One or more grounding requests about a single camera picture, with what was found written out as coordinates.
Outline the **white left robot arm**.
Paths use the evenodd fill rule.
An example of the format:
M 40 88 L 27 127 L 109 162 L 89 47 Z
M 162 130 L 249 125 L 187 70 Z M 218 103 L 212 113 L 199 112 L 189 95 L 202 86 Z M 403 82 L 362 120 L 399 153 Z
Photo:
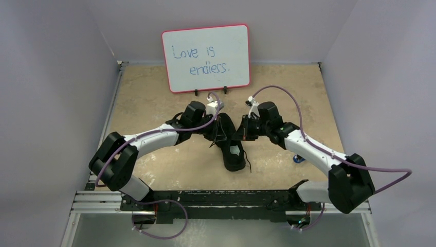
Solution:
M 216 101 L 208 105 L 192 101 L 183 112 L 153 130 L 126 136 L 110 133 L 88 165 L 97 176 L 96 186 L 102 182 L 111 191 L 130 196 L 140 210 L 148 210 L 153 205 L 152 190 L 133 175 L 136 161 L 153 151 L 181 144 L 192 134 L 202 135 L 218 145 L 223 154 L 230 154 L 227 143 L 235 127 L 226 113 L 217 113 L 217 107 Z

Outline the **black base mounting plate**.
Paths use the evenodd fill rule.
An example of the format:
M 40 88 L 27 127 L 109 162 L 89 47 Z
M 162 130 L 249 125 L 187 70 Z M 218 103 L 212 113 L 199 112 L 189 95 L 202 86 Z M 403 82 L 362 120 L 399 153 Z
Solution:
M 269 220 L 309 224 L 320 203 L 304 203 L 293 189 L 280 190 L 155 190 L 135 202 L 121 196 L 122 211 L 154 213 L 158 224 L 175 219 Z

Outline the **aluminium extrusion rail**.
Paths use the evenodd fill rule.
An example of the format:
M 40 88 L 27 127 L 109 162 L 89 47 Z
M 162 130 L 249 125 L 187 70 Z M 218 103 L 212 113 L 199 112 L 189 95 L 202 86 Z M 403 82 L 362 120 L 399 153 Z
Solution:
M 243 208 L 243 209 L 258 209 L 260 206 L 213 206 L 213 205 L 194 205 L 188 206 L 187 203 L 182 203 L 181 199 L 179 201 L 186 210 L 188 209 L 233 209 L 233 208 Z M 124 203 L 121 193 L 111 192 L 111 191 L 77 191 L 74 197 L 74 201 L 71 207 L 72 213 L 89 213 L 89 214 L 110 214 L 110 213 L 123 213 L 123 214 L 145 214 L 151 215 L 155 213 L 153 206 L 150 209 L 137 209 L 135 204 L 132 209 L 124 210 Z M 334 208 L 332 204 L 325 204 L 324 214 L 342 214 L 339 210 Z M 286 210 L 286 215 L 305 215 L 305 210 Z M 350 214 L 372 214 L 370 204 L 364 202 L 356 209 L 354 209 Z

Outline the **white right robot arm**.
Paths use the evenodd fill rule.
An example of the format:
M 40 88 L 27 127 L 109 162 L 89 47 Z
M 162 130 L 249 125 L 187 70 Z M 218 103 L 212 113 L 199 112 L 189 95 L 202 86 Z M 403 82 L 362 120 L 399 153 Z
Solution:
M 302 209 L 308 203 L 330 203 L 344 214 L 375 194 L 375 187 L 364 159 L 354 153 L 327 150 L 327 146 L 301 133 L 299 126 L 284 122 L 277 106 L 267 101 L 245 102 L 250 108 L 243 115 L 241 124 L 233 135 L 234 140 L 254 141 L 266 136 L 271 143 L 294 153 L 296 163 L 306 160 L 327 177 L 326 182 L 302 180 L 290 188 L 289 204 L 294 209 Z

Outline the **blue black marker eraser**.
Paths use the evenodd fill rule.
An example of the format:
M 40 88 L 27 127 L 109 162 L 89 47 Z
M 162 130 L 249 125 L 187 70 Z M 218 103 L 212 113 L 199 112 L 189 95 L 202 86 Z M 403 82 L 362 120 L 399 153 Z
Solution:
M 300 155 L 294 155 L 293 156 L 293 161 L 297 164 L 302 163 L 305 161 L 305 158 L 301 157 Z

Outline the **black shoe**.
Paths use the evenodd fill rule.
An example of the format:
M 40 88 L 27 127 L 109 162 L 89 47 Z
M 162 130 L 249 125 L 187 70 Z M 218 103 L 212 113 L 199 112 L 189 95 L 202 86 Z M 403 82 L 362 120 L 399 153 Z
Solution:
M 230 116 L 226 113 L 219 113 L 214 124 L 212 140 L 220 148 L 224 166 L 230 172 L 242 170 L 246 166 L 241 141 L 232 139 L 236 131 Z

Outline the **black shoelace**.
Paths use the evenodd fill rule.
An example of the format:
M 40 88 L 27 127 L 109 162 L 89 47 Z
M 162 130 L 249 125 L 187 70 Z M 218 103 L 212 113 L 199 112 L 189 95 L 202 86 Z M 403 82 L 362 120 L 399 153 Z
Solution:
M 249 161 L 247 153 L 240 141 L 227 140 L 217 143 L 212 142 L 209 148 L 213 146 L 217 146 L 220 149 L 224 166 L 228 171 L 240 171 L 246 167 L 246 164 L 248 164 L 251 172 L 251 162 Z

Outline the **red framed whiteboard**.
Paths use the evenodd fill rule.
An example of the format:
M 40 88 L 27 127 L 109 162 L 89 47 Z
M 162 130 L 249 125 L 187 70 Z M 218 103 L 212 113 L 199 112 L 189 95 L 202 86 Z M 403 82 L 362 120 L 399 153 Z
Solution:
M 231 89 L 250 84 L 246 24 L 166 30 L 161 40 L 172 93 Z

